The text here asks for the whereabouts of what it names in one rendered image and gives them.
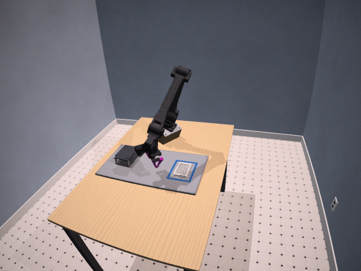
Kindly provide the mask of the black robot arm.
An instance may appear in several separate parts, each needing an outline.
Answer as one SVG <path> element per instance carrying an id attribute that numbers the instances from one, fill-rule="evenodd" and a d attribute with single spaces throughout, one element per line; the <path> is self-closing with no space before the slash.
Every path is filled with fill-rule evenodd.
<path id="1" fill-rule="evenodd" d="M 178 65 L 173 68 L 171 77 L 174 77 L 174 80 L 158 113 L 154 116 L 152 122 L 148 126 L 148 138 L 143 144 L 134 146 L 135 152 L 139 157 L 145 152 L 150 155 L 155 154 L 155 145 L 158 144 L 158 138 L 161 138 L 165 129 L 173 132 L 176 128 L 177 124 L 175 122 L 179 114 L 179 110 L 177 110 L 178 100 L 184 82 L 188 83 L 191 74 L 192 72 L 190 69 L 183 68 L 182 66 Z"/>

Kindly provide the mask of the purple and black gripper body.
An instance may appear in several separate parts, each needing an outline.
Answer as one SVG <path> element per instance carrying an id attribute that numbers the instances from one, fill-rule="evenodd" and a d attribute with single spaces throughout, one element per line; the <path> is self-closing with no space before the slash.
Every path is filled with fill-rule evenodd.
<path id="1" fill-rule="evenodd" d="M 155 145 L 155 154 L 148 154 L 148 156 L 150 157 L 150 159 L 152 160 L 152 162 L 156 162 L 159 161 L 160 158 L 155 158 L 155 156 L 161 156 L 162 153 L 160 152 L 160 150 L 158 149 L 158 144 Z"/>

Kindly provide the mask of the white grid plate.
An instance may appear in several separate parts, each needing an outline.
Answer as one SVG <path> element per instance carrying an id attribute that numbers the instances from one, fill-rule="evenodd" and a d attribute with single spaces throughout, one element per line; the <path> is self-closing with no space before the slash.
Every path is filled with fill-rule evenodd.
<path id="1" fill-rule="evenodd" d="M 173 176 L 187 178 L 187 175 L 191 169 L 192 164 L 179 162 Z"/>

